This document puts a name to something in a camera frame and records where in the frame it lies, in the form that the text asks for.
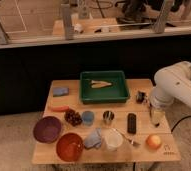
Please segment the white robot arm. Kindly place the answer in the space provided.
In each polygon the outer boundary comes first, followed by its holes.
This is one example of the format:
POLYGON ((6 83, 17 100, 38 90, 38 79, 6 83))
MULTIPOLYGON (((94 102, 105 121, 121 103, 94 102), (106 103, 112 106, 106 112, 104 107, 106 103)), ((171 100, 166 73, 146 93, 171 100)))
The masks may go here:
POLYGON ((191 108, 191 62, 182 61, 159 69, 154 81, 149 93, 150 119, 154 126, 160 124, 165 110, 175 99, 191 108))

